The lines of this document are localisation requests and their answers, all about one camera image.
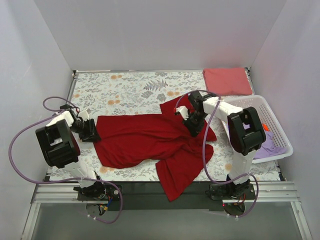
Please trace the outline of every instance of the red cloth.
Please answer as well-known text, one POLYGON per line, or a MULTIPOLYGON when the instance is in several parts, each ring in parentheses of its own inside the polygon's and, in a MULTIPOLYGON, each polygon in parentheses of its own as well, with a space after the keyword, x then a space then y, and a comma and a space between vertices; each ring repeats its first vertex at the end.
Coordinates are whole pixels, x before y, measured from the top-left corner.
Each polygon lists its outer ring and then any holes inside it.
MULTIPOLYGON (((122 169, 145 159, 160 160, 156 170, 169 201, 178 198, 203 168, 202 134, 190 136, 181 116, 174 115, 174 101, 161 104, 163 114, 99 116, 96 128, 101 141, 94 143, 103 166, 122 169)), ((207 140, 216 140, 212 130, 207 140)), ((208 162, 213 147, 207 144, 205 152, 208 162)))
POLYGON ((243 67, 205 68, 203 77, 206 89, 220 96, 252 94, 252 89, 243 67))

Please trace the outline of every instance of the white wall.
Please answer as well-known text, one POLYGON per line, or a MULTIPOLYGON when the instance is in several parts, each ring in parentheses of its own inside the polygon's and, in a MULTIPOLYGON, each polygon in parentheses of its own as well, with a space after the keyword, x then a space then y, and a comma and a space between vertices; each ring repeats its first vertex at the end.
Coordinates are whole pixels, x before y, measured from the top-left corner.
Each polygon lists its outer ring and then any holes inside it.
POLYGON ((73 70, 248 67, 286 0, 35 0, 73 70))
POLYGON ((251 72, 255 92, 263 95, 293 145, 280 162, 294 181, 313 239, 320 239, 320 3, 285 4, 251 72))
MULTIPOLYGON (((35 188, 12 170, 9 143, 22 128, 50 116, 42 100, 66 97, 71 74, 34 1, 0 0, 0 239, 21 238, 35 188)), ((24 174, 41 180, 46 163, 34 131, 17 140, 13 157, 24 174)))

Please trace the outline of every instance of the purple cloth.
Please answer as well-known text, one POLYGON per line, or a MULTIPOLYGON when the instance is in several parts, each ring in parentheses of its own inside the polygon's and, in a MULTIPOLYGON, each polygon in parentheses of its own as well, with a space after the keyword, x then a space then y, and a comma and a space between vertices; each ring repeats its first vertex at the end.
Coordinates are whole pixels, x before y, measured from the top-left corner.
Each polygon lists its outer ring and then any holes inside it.
MULTIPOLYGON (((248 129, 249 125, 244 124, 244 129, 248 129)), ((261 147, 256 151, 256 154, 253 159, 264 159, 280 154, 284 154, 286 152, 286 149, 281 146, 275 146, 274 141, 272 138, 274 137, 274 134, 270 131, 264 131, 265 132, 265 142, 262 143, 261 147)))

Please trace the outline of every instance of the wire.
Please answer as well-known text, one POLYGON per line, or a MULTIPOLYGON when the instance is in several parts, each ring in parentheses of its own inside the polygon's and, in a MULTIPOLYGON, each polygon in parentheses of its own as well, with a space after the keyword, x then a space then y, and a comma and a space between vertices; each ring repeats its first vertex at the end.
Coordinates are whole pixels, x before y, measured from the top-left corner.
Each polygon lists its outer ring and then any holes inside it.
POLYGON ((100 210, 100 205, 98 205, 98 209, 99 209, 99 216, 102 216, 103 213, 102 213, 101 210, 100 210))
MULTIPOLYGON (((182 96, 178 99, 178 101, 177 101, 176 104, 175 104, 175 109, 177 109, 179 102, 181 101, 181 99, 182 99, 184 96, 186 96, 186 95, 188 95, 188 94, 191 94, 191 93, 193 93, 193 92, 204 92, 204 93, 209 93, 209 94, 215 94, 215 95, 217 95, 216 93, 214 93, 214 92, 212 92, 212 91, 207 91, 207 90, 193 90, 193 91, 189 91, 189 92, 185 93, 184 95, 182 95, 182 96)), ((209 172, 208 172, 207 163, 206 163, 206 141, 207 141, 207 135, 208 135, 210 123, 211 123, 211 121, 212 121, 212 119, 213 119, 213 117, 214 117, 214 115, 215 115, 215 113, 216 113, 216 111, 217 111, 217 109, 218 109, 218 106, 219 106, 219 104, 220 104, 220 101, 221 101, 221 96, 219 96, 219 95, 217 95, 217 96, 218 96, 218 102, 217 102, 217 104, 215 105, 215 108, 214 108, 213 112, 211 113, 211 116, 210 116, 210 118, 209 118, 209 120, 208 120, 208 123, 207 123, 206 128, 205 128, 205 132, 204 132, 203 142, 202 142, 202 162, 203 162, 203 168, 204 168, 205 174, 206 174, 206 176, 208 177, 208 179, 209 179, 211 182, 213 182, 214 184, 218 184, 218 185, 230 184, 230 183, 234 182, 235 180, 238 180, 238 179, 243 178, 243 177, 245 177, 245 176, 251 176, 251 177, 253 177, 253 179, 254 179, 254 181, 255 181, 255 184, 256 184, 256 195, 255 195, 255 199, 254 199, 254 201, 253 201, 252 206, 249 208, 249 210, 248 210, 247 212, 245 212, 245 213, 242 214, 241 216, 233 216, 233 217, 235 217, 235 218, 238 218, 238 217, 240 218, 240 217, 246 216, 246 215, 247 215, 248 213, 250 213, 251 210, 255 207, 256 202, 257 202, 257 199, 258 199, 258 194, 259 194, 259 184, 258 184, 258 181, 257 181, 256 177, 255 177, 252 173, 243 173, 243 174, 241 174, 241 175, 239 175, 239 176, 237 176, 237 177, 235 177, 235 178, 233 178, 233 179, 231 179, 231 180, 219 182, 219 181, 215 181, 215 180, 210 176, 210 174, 209 174, 209 172)))
POLYGON ((245 202, 245 200, 246 200, 246 194, 244 193, 244 194, 243 194, 243 200, 242 200, 241 203, 243 204, 243 203, 245 202))
POLYGON ((240 200, 241 200, 241 196, 239 197, 238 201, 235 202, 233 205, 237 205, 240 202, 240 200))
POLYGON ((112 198, 111 198, 111 199, 109 200, 109 202, 107 203, 107 205, 106 205, 107 208, 110 206, 111 202, 112 202, 112 198))
MULTIPOLYGON (((54 110, 54 109, 50 109, 48 107, 46 107, 46 101, 49 100, 49 99, 62 99, 70 104, 72 104, 74 107, 77 107, 75 106, 72 102, 66 100, 65 98, 63 97, 60 97, 60 96, 51 96, 51 97, 47 97, 43 102, 42 102, 42 105, 45 109, 47 109, 48 111, 52 111, 52 112, 58 112, 59 114, 63 113, 64 110, 54 110)), ((110 182, 110 181, 105 181, 105 180, 100 180, 100 179, 93 179, 93 178, 81 178, 81 177, 71 177, 71 178, 67 178, 67 179, 63 179, 63 180, 56 180, 56 181, 37 181, 37 180, 33 180, 31 178, 28 178, 27 176, 25 176, 16 166, 14 160, 13 160, 13 157, 12 157, 12 148, 13 148, 13 145, 16 141, 16 139, 22 134, 24 133, 26 130, 36 126, 36 125, 39 125, 39 124, 42 124, 46 121, 49 121, 51 119, 53 119, 55 117, 55 115, 52 115, 51 117, 48 117, 48 118, 45 118, 43 120, 40 120, 38 122, 35 122, 27 127, 25 127, 24 129, 22 129, 21 131, 19 131, 14 137, 13 139, 11 140, 10 142, 10 145, 9 145, 9 148, 8 148, 8 156, 9 156, 9 161, 10 161, 10 164, 12 166, 12 168, 14 169, 14 171, 21 177, 23 178, 24 180, 30 182, 30 183, 33 183, 33 184, 41 184, 41 185, 49 185, 49 184, 58 184, 58 183, 65 183, 65 182, 68 182, 68 181, 74 181, 74 180, 83 180, 83 181, 93 181, 93 182, 100 182, 100 183, 105 183, 105 184, 109 184, 109 185, 112 185, 113 187, 115 187, 116 190, 118 190, 119 192, 119 197, 120 197, 120 209, 119 209, 119 212, 117 214, 117 216, 112 220, 112 221, 105 221, 101 218, 98 218, 96 217, 96 220, 100 221, 100 222, 103 222, 105 224, 112 224, 114 223, 115 221, 118 220, 118 218, 120 217, 120 214, 122 212, 122 209, 123 209, 123 197, 122 197, 122 193, 120 191, 120 189, 117 187, 117 185, 115 185, 114 183, 110 182)))
POLYGON ((49 97, 47 97, 46 99, 43 100, 42 106, 43 106, 46 110, 48 110, 48 111, 50 111, 50 112, 61 112, 61 109, 58 109, 58 110, 57 110, 57 109, 48 108, 48 107, 46 106, 46 101, 48 101, 49 99, 61 99, 61 100, 66 101, 67 103, 71 104, 72 106, 74 106, 74 108, 79 108, 79 107, 77 107, 74 103, 72 103, 71 101, 69 101, 69 100, 67 100, 67 99, 65 99, 65 98, 63 98, 63 97, 60 97, 60 96, 49 96, 49 97))

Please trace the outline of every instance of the gray floor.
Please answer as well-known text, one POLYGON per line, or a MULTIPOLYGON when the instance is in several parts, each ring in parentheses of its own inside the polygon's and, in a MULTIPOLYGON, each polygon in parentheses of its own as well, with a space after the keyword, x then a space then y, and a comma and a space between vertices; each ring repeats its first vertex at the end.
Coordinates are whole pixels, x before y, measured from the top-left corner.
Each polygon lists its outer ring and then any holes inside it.
MULTIPOLYGON (((212 215, 207 210, 131 210, 124 211, 111 225, 80 214, 85 207, 85 204, 42 204, 32 239, 302 239, 289 202, 258 202, 249 215, 238 221, 212 215)), ((103 218, 111 220, 115 214, 106 212, 103 218)))

